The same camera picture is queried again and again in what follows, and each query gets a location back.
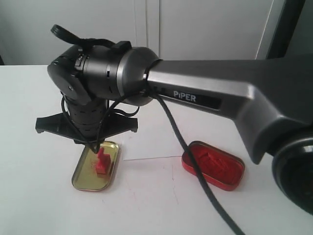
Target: red tin lid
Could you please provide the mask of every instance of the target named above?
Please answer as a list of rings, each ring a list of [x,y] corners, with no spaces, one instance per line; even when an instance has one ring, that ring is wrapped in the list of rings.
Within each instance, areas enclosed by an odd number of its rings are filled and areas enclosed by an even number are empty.
[[[193,141],[189,148],[207,182],[226,191],[232,191],[238,186],[245,171],[245,164],[240,158],[201,141]],[[185,170],[196,175],[186,152],[181,162]]]

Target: white table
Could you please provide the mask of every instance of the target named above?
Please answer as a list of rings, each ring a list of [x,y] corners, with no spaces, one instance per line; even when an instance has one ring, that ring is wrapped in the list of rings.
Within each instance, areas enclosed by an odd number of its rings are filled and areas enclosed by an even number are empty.
[[[37,117],[60,112],[61,96],[46,67],[0,66],[0,80],[1,235],[233,234],[196,177],[182,168],[179,157],[120,161],[108,190],[90,193],[74,189],[70,180],[83,146],[49,133],[39,135],[34,128]],[[176,117],[185,112],[171,107]],[[260,165],[254,165],[231,121],[200,111],[199,115],[218,122],[205,124],[211,130],[207,141],[246,164],[235,191],[212,186],[243,231],[247,235],[312,234],[313,217],[276,186],[272,157],[265,155]],[[149,121],[149,112],[139,113],[138,118],[140,127]],[[180,128],[184,132],[188,127]],[[140,132],[137,137],[143,147],[151,146]],[[127,147],[125,140],[122,148]]]

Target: robotic arm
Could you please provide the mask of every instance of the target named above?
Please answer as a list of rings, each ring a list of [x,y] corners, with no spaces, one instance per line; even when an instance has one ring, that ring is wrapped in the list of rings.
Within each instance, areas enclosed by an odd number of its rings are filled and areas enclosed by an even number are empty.
[[[65,97],[72,123],[89,142],[96,142],[109,100],[137,94],[124,102],[143,106],[152,100],[145,92],[149,87],[169,101],[232,119],[252,161],[258,164],[266,152],[274,155],[273,174],[280,189],[313,213],[313,55],[163,61],[128,41],[80,39],[58,25],[51,31],[74,44],[48,66],[48,73]],[[136,118],[115,112],[100,139],[137,127]],[[36,130],[86,144],[62,114],[38,118]]]

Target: cabinet door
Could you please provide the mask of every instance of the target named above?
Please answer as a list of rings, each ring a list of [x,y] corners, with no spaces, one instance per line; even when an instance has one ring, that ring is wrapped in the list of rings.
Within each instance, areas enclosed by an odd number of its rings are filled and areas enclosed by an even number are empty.
[[[50,32],[55,23],[79,37],[146,46],[145,10],[144,0],[0,1],[0,54],[6,64],[49,64],[70,46]]]
[[[167,60],[265,58],[283,3],[147,0],[148,45]]]

